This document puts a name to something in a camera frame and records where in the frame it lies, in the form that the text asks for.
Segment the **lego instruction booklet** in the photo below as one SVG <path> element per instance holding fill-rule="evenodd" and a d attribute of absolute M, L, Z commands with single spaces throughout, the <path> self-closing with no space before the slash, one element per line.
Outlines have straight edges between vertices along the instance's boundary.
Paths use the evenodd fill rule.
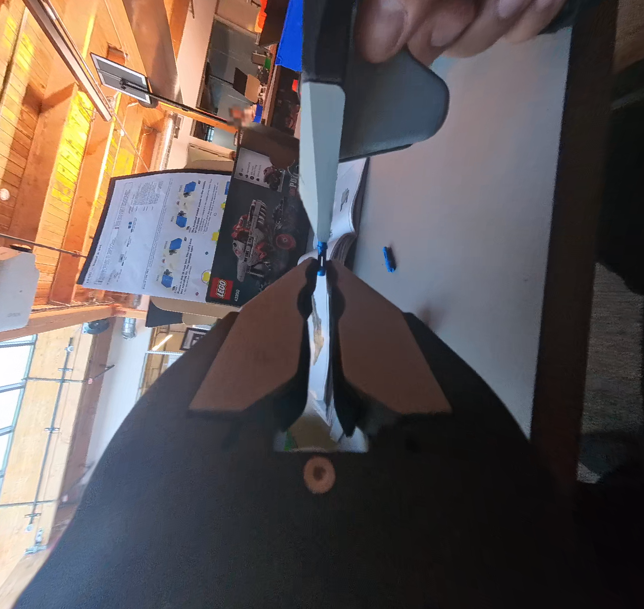
<path fill-rule="evenodd" d="M 368 160 L 342 162 L 338 167 L 330 241 L 327 258 L 344 265 L 358 238 L 363 207 L 363 182 Z M 327 428 L 335 424 L 331 364 L 330 297 L 326 283 L 318 277 L 308 319 L 310 368 L 305 414 L 317 416 Z"/>

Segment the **person's right hand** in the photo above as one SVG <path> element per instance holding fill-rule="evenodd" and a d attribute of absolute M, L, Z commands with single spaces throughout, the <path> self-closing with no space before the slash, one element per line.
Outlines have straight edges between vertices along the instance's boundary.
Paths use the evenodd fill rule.
<path fill-rule="evenodd" d="M 567 0 L 362 0 L 356 47 L 368 62 L 403 48 L 425 66 L 440 55 L 470 58 L 498 41 L 533 39 Z"/>

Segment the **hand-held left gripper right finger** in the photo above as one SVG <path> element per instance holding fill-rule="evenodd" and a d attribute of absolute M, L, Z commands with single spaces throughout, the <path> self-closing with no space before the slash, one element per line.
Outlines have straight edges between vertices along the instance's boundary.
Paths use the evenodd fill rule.
<path fill-rule="evenodd" d="M 344 435 L 451 414 L 401 310 L 336 261 L 327 263 L 327 283 L 333 404 Z"/>

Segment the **hanging ceiling light panel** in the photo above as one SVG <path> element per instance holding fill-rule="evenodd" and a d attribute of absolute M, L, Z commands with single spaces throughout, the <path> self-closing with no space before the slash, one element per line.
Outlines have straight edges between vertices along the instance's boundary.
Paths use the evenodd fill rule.
<path fill-rule="evenodd" d="M 103 86 L 121 92 L 143 106 L 156 106 L 146 75 L 94 53 L 91 58 Z"/>

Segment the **brown cardboard box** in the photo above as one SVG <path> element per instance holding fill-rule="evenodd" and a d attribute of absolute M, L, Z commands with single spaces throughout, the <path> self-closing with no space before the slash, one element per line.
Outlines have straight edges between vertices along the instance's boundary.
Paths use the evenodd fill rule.
<path fill-rule="evenodd" d="M 238 151 L 245 149 L 266 156 L 278 169 L 288 169 L 300 161 L 299 139 L 274 127 L 252 123 L 238 135 Z"/>

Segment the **white wall device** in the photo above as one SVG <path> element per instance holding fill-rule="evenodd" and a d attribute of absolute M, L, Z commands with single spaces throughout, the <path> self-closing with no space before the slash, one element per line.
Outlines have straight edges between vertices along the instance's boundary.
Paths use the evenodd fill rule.
<path fill-rule="evenodd" d="M 35 255 L 1 247 L 1 332 L 28 324 L 38 281 Z"/>

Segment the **printed instruction sheet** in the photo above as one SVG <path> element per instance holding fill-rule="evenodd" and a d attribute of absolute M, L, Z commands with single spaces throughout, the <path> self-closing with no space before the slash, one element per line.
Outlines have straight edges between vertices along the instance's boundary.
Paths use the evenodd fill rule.
<path fill-rule="evenodd" d="M 205 302 L 230 180 L 205 169 L 112 178 L 76 283 Z"/>

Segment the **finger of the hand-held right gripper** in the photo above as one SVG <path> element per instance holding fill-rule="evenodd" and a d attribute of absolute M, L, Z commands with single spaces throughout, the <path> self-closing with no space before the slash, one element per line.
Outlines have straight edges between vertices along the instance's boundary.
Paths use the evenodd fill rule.
<path fill-rule="evenodd" d="M 344 117 L 340 86 L 303 81 L 300 129 L 300 197 L 318 243 L 331 235 Z"/>

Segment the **black lego box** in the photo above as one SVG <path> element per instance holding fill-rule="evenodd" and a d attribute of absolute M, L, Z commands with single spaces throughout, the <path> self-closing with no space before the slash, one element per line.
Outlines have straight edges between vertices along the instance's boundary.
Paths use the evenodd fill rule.
<path fill-rule="evenodd" d="M 297 162 L 238 148 L 206 302 L 242 307 L 297 265 L 312 238 L 299 184 Z"/>

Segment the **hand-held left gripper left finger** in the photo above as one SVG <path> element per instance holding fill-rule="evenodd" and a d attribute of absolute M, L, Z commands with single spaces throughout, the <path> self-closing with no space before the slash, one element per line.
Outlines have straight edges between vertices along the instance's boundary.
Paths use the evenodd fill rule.
<path fill-rule="evenodd" d="M 265 405 L 280 431 L 302 416 L 314 289 L 315 260 L 308 259 L 237 313 L 189 405 L 192 415 L 231 417 Z"/>

